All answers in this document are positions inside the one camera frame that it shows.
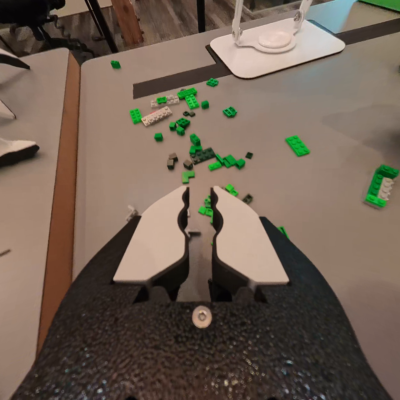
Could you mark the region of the bright green brick plate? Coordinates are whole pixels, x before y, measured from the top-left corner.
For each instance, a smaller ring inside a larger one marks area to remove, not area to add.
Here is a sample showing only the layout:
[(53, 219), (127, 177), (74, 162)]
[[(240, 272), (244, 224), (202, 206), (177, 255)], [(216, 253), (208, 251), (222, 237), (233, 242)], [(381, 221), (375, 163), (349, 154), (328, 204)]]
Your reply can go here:
[(287, 137), (285, 139), (285, 142), (288, 144), (288, 146), (297, 157), (302, 157), (310, 153), (310, 150), (307, 148), (307, 146), (303, 143), (298, 135)]

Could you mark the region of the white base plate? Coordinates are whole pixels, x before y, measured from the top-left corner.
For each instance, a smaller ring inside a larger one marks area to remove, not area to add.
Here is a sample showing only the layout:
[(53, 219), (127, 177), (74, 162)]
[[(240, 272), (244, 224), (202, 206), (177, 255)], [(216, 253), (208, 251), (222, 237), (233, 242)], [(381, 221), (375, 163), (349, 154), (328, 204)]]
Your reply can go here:
[(287, 51), (266, 53), (260, 40), (273, 32), (292, 33), (293, 18), (279, 20), (243, 31), (239, 46), (232, 34), (217, 37), (210, 43), (212, 50), (226, 65), (230, 72), (243, 79), (252, 79), (273, 72), (288, 69), (313, 60), (340, 53), (345, 43), (322, 27), (305, 20), (294, 35)]

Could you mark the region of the wooden post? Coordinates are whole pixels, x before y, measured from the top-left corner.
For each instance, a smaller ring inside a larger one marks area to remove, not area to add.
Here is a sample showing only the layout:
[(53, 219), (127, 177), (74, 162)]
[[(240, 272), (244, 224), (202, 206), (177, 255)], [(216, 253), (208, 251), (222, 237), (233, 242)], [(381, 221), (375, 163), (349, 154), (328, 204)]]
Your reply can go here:
[(143, 43), (143, 32), (139, 26), (132, 0), (112, 0), (119, 28), (127, 46)]

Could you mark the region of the white black-edged object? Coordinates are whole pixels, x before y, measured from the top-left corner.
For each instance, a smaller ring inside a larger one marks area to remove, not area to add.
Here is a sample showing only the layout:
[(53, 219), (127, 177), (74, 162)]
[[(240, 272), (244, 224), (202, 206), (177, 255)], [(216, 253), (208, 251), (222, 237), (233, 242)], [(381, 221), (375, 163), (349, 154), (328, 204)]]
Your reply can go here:
[(2, 100), (0, 100), (0, 118), (6, 120), (16, 119), (15, 113)]
[(17, 164), (35, 156), (40, 147), (34, 141), (0, 139), (0, 167)]
[(30, 66), (23, 62), (20, 58), (16, 57), (12, 53), (0, 49), (0, 64), (10, 65), (17, 68), (30, 69)]

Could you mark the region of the black equipment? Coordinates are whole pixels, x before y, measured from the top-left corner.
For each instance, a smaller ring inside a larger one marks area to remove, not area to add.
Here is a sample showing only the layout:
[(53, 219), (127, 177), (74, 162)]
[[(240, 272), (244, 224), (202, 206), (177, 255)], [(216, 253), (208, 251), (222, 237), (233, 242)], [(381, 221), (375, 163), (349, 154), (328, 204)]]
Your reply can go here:
[(52, 10), (64, 7), (64, 0), (1, 0), (0, 23), (34, 26), (43, 23)]

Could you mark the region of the green and grey brick assembly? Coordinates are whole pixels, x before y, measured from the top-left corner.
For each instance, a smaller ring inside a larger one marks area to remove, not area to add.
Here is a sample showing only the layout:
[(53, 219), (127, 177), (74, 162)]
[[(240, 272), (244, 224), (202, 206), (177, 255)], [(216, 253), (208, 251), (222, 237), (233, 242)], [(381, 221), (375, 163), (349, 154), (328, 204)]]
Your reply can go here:
[(372, 175), (363, 203), (378, 210), (384, 209), (398, 176), (399, 169), (385, 164), (378, 166)]

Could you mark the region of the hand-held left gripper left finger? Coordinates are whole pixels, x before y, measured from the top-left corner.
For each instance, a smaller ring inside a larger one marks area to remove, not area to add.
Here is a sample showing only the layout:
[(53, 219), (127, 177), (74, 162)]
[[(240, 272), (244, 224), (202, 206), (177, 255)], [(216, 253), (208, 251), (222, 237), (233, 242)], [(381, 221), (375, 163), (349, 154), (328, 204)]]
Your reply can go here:
[(189, 274), (188, 207), (189, 187), (180, 186), (134, 218), (137, 225), (114, 283), (163, 287), (172, 301), (177, 299)]

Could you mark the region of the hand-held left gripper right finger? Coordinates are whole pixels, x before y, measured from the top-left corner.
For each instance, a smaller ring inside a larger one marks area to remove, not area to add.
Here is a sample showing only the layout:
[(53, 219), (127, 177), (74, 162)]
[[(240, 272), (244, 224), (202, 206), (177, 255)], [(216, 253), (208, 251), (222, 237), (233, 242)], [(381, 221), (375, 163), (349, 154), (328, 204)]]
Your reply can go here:
[(215, 229), (210, 279), (212, 301), (232, 300), (244, 287), (257, 297), (261, 287), (289, 284), (262, 218), (220, 186), (210, 189), (210, 200)]

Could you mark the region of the pile of building bricks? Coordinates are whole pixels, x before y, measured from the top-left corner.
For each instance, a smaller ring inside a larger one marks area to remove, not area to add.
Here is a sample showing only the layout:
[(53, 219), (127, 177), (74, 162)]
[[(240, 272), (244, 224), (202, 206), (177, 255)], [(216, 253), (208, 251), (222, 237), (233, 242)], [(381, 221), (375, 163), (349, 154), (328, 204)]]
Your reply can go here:
[[(193, 111), (194, 109), (197, 109), (199, 107), (201, 107), (203, 110), (209, 108), (209, 102), (207, 100), (202, 101), (201, 105), (198, 103), (197, 98), (196, 98), (196, 94), (197, 94), (197, 90), (195, 88), (190, 88), (190, 89), (183, 89), (181, 91), (179, 91), (177, 93), (177, 95), (175, 94), (169, 94), (167, 96), (160, 96), (154, 99), (151, 99), (150, 101), (150, 105), (151, 108), (155, 109), (155, 111), (152, 111), (151, 114), (154, 114), (154, 116), (150, 117), (150, 114), (148, 116), (141, 116), (141, 113), (138, 109), (134, 109), (133, 111), (131, 110), (130, 113), (132, 114), (132, 118), (133, 118), (133, 123), (136, 124), (138, 122), (143, 122), (144, 124), (151, 124), (151, 123), (156, 123), (157, 121), (160, 120), (160, 116), (156, 121), (156, 112), (157, 111), (165, 111), (165, 115), (168, 114), (170, 115), (170, 109), (167, 109), (167, 107), (171, 107), (173, 105), (178, 105), (180, 103), (181, 100), (186, 101), (187, 102), (187, 106), (189, 107), (190, 111), (184, 111), (183, 112), (183, 116), (181, 119), (179, 119), (177, 122), (172, 123), (172, 125), (170, 124), (170, 130), (177, 130), (178, 127), (180, 127), (180, 130), (184, 130), (186, 129), (186, 127), (189, 125), (189, 120), (187, 119), (188, 116), (193, 117), (195, 116), (195, 112)], [(198, 144), (193, 144), (193, 146), (197, 146), (196, 148), (198, 148), (197, 150), (191, 150), (191, 155), (192, 156), (196, 156), (196, 154), (198, 152), (201, 152), (201, 145), (200, 145), (200, 140), (198, 140)], [(217, 156), (218, 158), (218, 163), (220, 163), (221, 165), (227, 165), (228, 163), (228, 157), (226, 158), (219, 158), (219, 156)], [(243, 202), (246, 204), (250, 204), (253, 201), (253, 197), (250, 194), (247, 194), (244, 199)], [(283, 235), (285, 235), (287, 238), (289, 238), (285, 228), (283, 226), (279, 226), (278, 230), (283, 233)]]

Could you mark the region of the grey desk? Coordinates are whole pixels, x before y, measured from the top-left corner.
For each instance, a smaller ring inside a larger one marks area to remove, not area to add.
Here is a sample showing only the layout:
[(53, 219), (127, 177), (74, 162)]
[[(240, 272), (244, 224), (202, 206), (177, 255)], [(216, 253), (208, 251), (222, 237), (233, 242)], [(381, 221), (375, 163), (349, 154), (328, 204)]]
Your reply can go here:
[[(73, 279), (126, 223), (128, 205), (141, 213), (181, 185), (190, 133), (221, 156), (253, 153), (241, 170), (195, 167), (189, 226), (201, 236), (190, 242), (179, 299), (209, 299), (214, 230), (197, 209), (210, 187), (232, 184), (323, 274), (377, 377), (399, 399), (399, 181), (385, 209), (363, 203), (376, 167), (399, 168), (399, 33), (255, 80), (189, 84), (210, 108), (196, 111), (184, 137), (168, 121), (132, 123), (129, 110), (146, 115), (152, 98), (134, 99), (135, 83), (214, 64), (206, 45), (227, 33), (230, 26), (82, 65)], [(285, 142), (294, 135), (308, 155)]]

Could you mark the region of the grey side table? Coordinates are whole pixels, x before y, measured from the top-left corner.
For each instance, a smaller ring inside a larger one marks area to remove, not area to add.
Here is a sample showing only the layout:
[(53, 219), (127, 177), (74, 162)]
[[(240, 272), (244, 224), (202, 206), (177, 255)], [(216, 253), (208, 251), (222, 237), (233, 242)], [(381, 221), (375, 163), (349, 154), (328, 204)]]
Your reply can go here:
[(66, 48), (1, 65), (1, 138), (39, 146), (30, 159), (1, 167), (1, 399), (10, 399), (37, 356), (48, 242), (68, 73), (79, 104), (79, 64)]

